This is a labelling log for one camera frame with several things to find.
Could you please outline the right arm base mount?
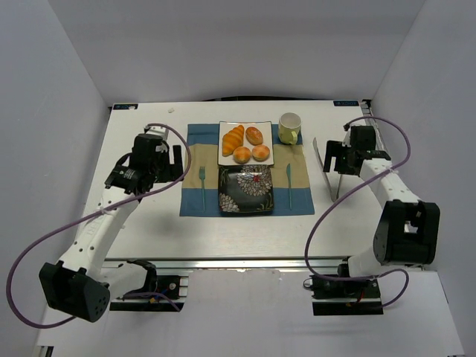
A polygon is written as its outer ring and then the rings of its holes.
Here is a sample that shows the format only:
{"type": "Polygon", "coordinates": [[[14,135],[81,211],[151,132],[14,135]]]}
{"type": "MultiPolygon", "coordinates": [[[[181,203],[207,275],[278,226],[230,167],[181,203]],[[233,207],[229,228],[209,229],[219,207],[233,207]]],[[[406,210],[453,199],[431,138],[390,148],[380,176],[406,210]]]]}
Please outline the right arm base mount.
{"type": "Polygon", "coordinates": [[[376,279],[340,281],[336,278],[349,277],[348,257],[335,268],[334,274],[324,278],[324,273],[313,271],[303,281],[303,288],[312,293],[314,316],[363,316],[382,315],[382,299],[376,279]]]}

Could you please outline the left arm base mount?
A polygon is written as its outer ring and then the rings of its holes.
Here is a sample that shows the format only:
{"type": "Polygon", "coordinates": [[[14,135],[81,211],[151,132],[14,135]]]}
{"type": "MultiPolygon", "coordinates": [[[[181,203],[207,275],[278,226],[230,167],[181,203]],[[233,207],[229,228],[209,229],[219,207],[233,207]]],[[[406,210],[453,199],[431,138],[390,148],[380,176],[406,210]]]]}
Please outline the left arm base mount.
{"type": "Polygon", "coordinates": [[[156,266],[146,260],[127,260],[126,267],[139,268],[144,281],[115,300],[109,309],[114,312],[180,312],[186,297],[186,278],[177,274],[159,274],[156,266]]]}

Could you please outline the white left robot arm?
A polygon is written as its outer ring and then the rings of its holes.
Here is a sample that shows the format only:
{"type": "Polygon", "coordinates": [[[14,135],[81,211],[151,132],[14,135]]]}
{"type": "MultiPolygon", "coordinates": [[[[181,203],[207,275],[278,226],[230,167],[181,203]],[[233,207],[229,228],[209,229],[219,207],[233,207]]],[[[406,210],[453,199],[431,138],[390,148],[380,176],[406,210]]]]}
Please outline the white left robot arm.
{"type": "Polygon", "coordinates": [[[40,283],[52,309],[94,323],[111,300],[156,291],[155,266],[146,260],[128,260],[109,273],[102,268],[143,194],[156,183],[181,178],[181,147],[169,146],[167,136],[167,129],[152,126],[135,137],[131,152],[117,161],[105,180],[96,216],[86,221],[57,263],[45,263],[41,268],[40,283]]]}

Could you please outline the metal tongs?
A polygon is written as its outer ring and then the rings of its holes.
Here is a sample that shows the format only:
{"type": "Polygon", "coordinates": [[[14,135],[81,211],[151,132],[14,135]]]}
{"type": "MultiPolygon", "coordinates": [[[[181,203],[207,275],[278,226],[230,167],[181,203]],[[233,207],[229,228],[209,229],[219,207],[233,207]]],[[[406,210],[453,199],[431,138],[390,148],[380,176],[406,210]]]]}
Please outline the metal tongs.
{"type": "Polygon", "coordinates": [[[327,186],[327,190],[329,192],[329,197],[330,197],[332,202],[335,202],[340,196],[340,190],[341,190],[341,185],[342,185],[342,181],[343,181],[343,176],[342,176],[342,174],[339,174],[338,175],[338,181],[335,184],[332,184],[332,182],[329,180],[328,173],[326,173],[324,171],[324,162],[323,162],[322,157],[321,157],[320,152],[319,152],[317,138],[313,138],[312,145],[313,145],[313,150],[315,152],[315,156],[316,156],[316,159],[317,159],[317,162],[318,162],[318,166],[321,170],[321,174],[323,176],[324,182],[325,182],[325,184],[327,186]]]}

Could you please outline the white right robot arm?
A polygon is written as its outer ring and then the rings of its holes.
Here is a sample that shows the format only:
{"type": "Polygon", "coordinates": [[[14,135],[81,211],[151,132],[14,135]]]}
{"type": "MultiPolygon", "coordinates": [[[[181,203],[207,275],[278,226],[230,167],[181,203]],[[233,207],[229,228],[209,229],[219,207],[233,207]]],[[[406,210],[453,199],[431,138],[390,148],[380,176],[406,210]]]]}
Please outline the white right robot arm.
{"type": "Polygon", "coordinates": [[[425,266],[434,261],[440,208],[405,185],[390,156],[377,149],[372,126],[351,126],[343,141],[328,141],[322,170],[372,179],[369,188],[382,206],[372,246],[340,264],[339,277],[378,276],[389,266],[425,266]]]}

